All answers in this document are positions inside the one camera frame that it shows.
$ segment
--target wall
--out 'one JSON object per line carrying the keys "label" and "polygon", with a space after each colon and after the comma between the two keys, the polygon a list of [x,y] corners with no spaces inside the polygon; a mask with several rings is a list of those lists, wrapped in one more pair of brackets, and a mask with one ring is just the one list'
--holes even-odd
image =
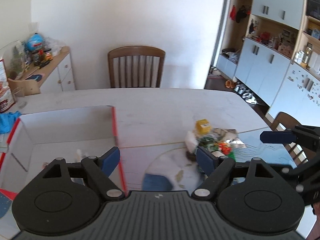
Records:
{"label": "wall", "polygon": [[29,35],[31,0],[0,0],[0,49]]}
{"label": "wall", "polygon": [[223,0],[32,0],[39,31],[71,47],[77,89],[109,87],[107,52],[166,51],[161,87],[204,87]]}

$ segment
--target brown chair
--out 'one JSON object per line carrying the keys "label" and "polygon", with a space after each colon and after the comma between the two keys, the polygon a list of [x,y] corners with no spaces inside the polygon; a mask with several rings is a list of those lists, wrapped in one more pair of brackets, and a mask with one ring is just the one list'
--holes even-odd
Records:
{"label": "brown chair", "polygon": [[159,88],[164,57],[163,50],[148,46],[127,46],[110,51],[108,63],[111,88]]}
{"label": "brown chair", "polygon": [[[284,112],[280,112],[276,116],[275,120],[270,126],[271,130],[276,131],[279,124],[282,124],[286,129],[293,129],[296,125],[301,125],[295,118],[293,118],[291,115]],[[284,145],[284,147],[287,149],[287,151],[289,152],[290,156],[292,157],[296,165],[305,163],[316,155],[315,152],[309,149],[306,149],[305,147],[302,147],[302,146],[301,146],[302,150],[296,153],[294,149],[297,147],[297,144],[294,144],[293,146],[290,146],[289,144],[287,144],[287,145]],[[303,153],[305,154],[306,158],[304,158],[301,161],[299,157],[302,156]]]}

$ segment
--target dark floor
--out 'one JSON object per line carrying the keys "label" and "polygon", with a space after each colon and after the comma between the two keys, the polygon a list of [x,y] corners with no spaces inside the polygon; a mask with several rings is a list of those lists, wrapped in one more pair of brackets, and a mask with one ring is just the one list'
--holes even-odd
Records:
{"label": "dark floor", "polygon": [[[226,82],[226,79],[223,78],[222,76],[214,77],[214,78],[208,77],[204,89],[228,91],[228,92],[235,93],[233,89],[225,87],[224,85],[225,82]],[[269,122],[269,120],[265,117],[269,109],[269,106],[251,105],[251,104],[248,104],[248,105],[266,122],[268,126],[271,125],[271,122]]]}

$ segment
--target open box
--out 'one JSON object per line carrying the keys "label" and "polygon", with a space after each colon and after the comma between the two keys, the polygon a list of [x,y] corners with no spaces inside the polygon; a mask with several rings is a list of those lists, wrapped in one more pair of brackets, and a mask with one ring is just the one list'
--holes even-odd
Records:
{"label": "open box", "polygon": [[[0,188],[20,192],[57,157],[77,162],[76,152],[100,157],[116,146],[115,108],[92,106],[22,115],[8,138]],[[125,190],[121,163],[109,177]]]}

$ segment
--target silver screw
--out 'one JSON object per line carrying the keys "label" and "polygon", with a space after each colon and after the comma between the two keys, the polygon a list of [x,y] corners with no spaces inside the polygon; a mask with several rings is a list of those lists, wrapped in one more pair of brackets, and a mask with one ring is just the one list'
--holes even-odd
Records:
{"label": "silver screw", "polygon": [[289,172],[289,168],[282,168],[281,172],[287,174]]}
{"label": "silver screw", "polygon": [[302,192],[303,191],[303,185],[299,184],[296,186],[296,192]]}
{"label": "silver screw", "polygon": [[108,197],[120,197],[122,195],[122,191],[119,189],[109,189],[107,191],[107,196]]}
{"label": "silver screw", "polygon": [[207,197],[210,195],[210,191],[205,188],[198,188],[195,190],[195,195],[198,197]]}

